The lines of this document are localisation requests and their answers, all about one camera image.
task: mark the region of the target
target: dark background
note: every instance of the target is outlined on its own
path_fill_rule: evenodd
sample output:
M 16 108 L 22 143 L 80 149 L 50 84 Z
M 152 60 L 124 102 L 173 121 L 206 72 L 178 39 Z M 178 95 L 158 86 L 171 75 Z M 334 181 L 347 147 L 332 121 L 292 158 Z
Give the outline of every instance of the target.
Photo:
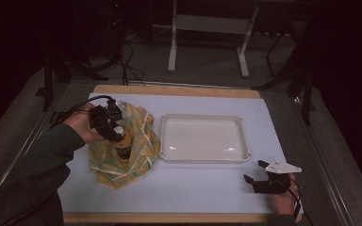
M 78 60 L 85 60 L 89 48 L 103 48 L 99 46 L 99 39 L 92 42 L 92 46 L 91 40 L 105 30 L 107 20 L 113 16 L 107 10 L 107 3 L 0 0 L 0 118 L 27 79 L 43 66 L 44 52 L 36 38 L 36 27 L 41 26 L 55 48 Z M 232 6 L 224 10 L 210 4 L 207 13 L 244 14 Z M 315 87 L 321 90 L 323 100 L 362 171 L 362 3 L 339 1 L 333 4 L 332 12 L 316 19 L 318 26 L 312 31 L 319 36 L 314 40 L 319 44 Z M 172 1 L 167 0 L 127 1 L 124 18 L 128 25 L 150 37 L 151 24 L 171 23 L 171 7 Z M 83 14 L 86 8 L 91 9 L 87 10 L 89 14 Z M 272 13 L 262 13 L 257 17 L 259 21 L 255 29 L 258 33 L 279 29 L 277 24 L 266 22 L 266 15 L 271 17 L 279 9 L 267 10 Z

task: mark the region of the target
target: table leg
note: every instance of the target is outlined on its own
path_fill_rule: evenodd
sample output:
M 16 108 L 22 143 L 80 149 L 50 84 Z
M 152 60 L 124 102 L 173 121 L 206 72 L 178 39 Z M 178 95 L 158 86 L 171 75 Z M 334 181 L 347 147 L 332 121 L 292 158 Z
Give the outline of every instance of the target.
M 251 37 L 252 34 L 252 28 L 254 27 L 255 24 L 255 17 L 257 15 L 257 12 L 258 12 L 258 6 L 254 8 L 251 19 L 248 22 L 248 26 L 246 27 L 246 32 L 244 34 L 243 43 L 240 47 L 237 48 L 240 72 L 242 74 L 242 77 L 249 76 L 248 66 L 246 64 L 246 58 L 245 58 L 245 50 L 246 46 L 248 45 L 249 38 Z
M 169 66 L 167 71 L 169 73 L 175 72 L 175 61 L 177 56 L 177 0 L 173 0 L 173 25 L 172 25 L 172 47 L 170 49 Z

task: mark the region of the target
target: yellow patterned cloth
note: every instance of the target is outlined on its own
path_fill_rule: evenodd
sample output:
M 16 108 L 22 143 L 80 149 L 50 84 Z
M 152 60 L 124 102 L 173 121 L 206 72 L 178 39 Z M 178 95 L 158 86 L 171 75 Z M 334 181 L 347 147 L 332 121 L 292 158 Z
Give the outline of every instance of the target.
M 135 107 L 127 102 L 121 105 L 121 127 L 132 137 L 129 160 L 121 159 L 108 140 L 94 142 L 89 146 L 90 170 L 96 174 L 99 183 L 116 189 L 146 175 L 160 152 L 160 139 L 153 131 L 154 117 L 143 107 Z

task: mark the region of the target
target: table surface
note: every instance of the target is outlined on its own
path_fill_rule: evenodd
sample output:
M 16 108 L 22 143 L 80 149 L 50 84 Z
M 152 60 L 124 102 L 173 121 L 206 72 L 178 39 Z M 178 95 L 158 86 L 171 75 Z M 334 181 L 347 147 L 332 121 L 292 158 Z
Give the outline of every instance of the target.
M 245 111 L 245 114 L 259 113 L 254 120 L 249 120 L 252 117 L 243 119 L 251 127 L 246 129 L 245 124 L 245 132 L 250 133 L 247 138 L 254 138 L 254 141 L 248 141 L 253 157 L 243 164 L 166 164 L 157 160 L 152 172 L 145 178 L 130 186 L 114 190 L 99 185 L 94 175 L 89 173 L 88 161 L 82 161 L 88 159 L 88 147 L 86 146 L 75 152 L 74 161 L 69 163 L 72 174 L 59 190 L 66 222 L 261 222 L 272 214 L 266 195 L 255 194 L 242 177 L 243 173 L 252 173 L 250 175 L 253 177 L 265 177 L 265 170 L 257 165 L 257 160 L 260 158 L 264 160 L 269 156 L 275 156 L 281 161 L 285 160 L 272 126 L 270 114 L 257 91 L 100 85 L 95 88 L 94 93 L 91 96 L 97 95 L 96 93 L 116 93 L 113 97 L 130 100 L 137 105 L 139 101 L 159 100 L 161 104 L 154 104 L 156 109 L 152 109 L 153 101 L 149 102 L 151 103 L 150 109 L 153 110 L 152 115 L 166 112 L 166 107 L 163 106 L 180 111 L 185 108 L 184 105 L 198 105 L 202 101 L 207 102 L 202 109 L 206 108 L 210 111 L 216 111 L 216 108 L 221 109 L 217 104 L 225 102 L 232 103 L 228 104 L 229 106 L 239 105 L 237 109 L 240 110 L 220 110 L 218 113 L 235 112 L 238 114 L 240 111 Z M 175 100 L 174 98 L 176 98 L 179 108 L 169 101 Z M 249 109 L 246 108 L 246 105 L 255 107 Z M 202 112 L 202 109 L 197 110 L 194 107 L 187 113 L 196 112 L 196 110 Z M 154 130 L 155 127 L 160 127 L 157 124 L 160 124 L 159 120 L 156 120 Z M 256 131 L 252 135 L 252 130 L 258 128 L 260 131 Z M 184 181 L 172 179 L 180 177 L 183 177 Z M 92 196 L 89 198 L 84 196 L 84 199 L 75 200 L 75 196 L 69 196 L 73 193 L 70 191 L 74 189 L 74 186 L 88 188 L 87 190 L 79 189 L 76 197 L 79 197 L 79 192 L 92 191 L 107 200 L 98 202 L 96 199 L 92 199 Z M 189 195 L 180 199 L 179 197 L 186 195 L 185 190 L 189 190 Z M 141 191 L 146 191 L 149 195 L 138 195 Z

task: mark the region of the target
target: gray floor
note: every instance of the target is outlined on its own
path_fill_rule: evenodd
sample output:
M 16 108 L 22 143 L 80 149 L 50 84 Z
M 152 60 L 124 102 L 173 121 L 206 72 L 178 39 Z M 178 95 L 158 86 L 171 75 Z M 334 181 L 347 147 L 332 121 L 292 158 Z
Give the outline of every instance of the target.
M 248 89 L 272 79 L 264 56 L 274 40 L 267 36 L 251 38 L 246 54 L 251 75 L 242 78 L 235 49 L 239 43 L 238 39 L 226 37 L 227 41 L 223 41 L 224 37 L 219 36 L 216 38 L 222 41 L 196 42 L 191 41 L 186 33 L 185 37 L 179 40 L 176 71 L 168 73 L 170 36 L 168 32 L 162 31 L 158 31 L 157 34 L 153 42 L 143 41 L 138 35 L 127 39 L 133 48 L 130 66 L 135 69 L 135 74 L 127 71 L 130 83 L 142 85 L 142 80 L 145 85 L 159 83 Z M 271 55 L 276 69 L 283 65 L 293 45 L 293 41 L 288 37 L 281 39 Z M 125 46 L 123 56 L 128 58 L 130 53 L 131 49 Z M 98 63 L 99 58 L 94 58 L 93 62 Z M 110 78 L 106 83 L 121 84 L 122 72 L 123 69 L 117 66 L 109 71 L 103 70 L 101 74 Z M 39 128 L 46 126 L 48 112 L 41 112 L 43 98 L 34 95 L 39 87 L 43 87 L 42 77 L 43 71 L 39 71 L 29 79 L 0 121 L 0 178 L 19 150 L 28 147 L 33 141 L 31 138 L 38 135 Z M 70 84 L 56 83 L 55 94 L 60 95 L 63 92 L 64 95 L 55 97 L 58 101 L 54 102 L 52 108 L 67 109 L 79 100 L 87 98 L 93 87 L 100 83 L 102 82 L 91 80 L 82 74 L 76 75 Z M 288 81 L 271 91 L 285 93 L 287 85 Z M 261 94 L 271 105 L 290 105 L 288 98 L 277 98 L 271 92 Z M 307 175 L 313 175 L 312 178 L 302 178 L 305 210 L 314 225 L 362 225 L 362 175 L 321 99 L 321 92 L 317 89 L 313 90 L 312 105 L 314 110 L 310 112 L 311 127 L 304 127 L 298 123 L 298 111 L 274 112 L 274 109 L 269 109 L 273 121 L 277 121 L 274 127 L 286 158 L 305 164 Z M 297 121 L 296 124 L 284 124 L 285 117 Z M 295 140 L 291 136 L 294 133 L 306 133 L 310 139 Z M 315 152 L 296 152 L 302 143 L 313 146 Z M 309 225 L 307 218 L 298 225 Z

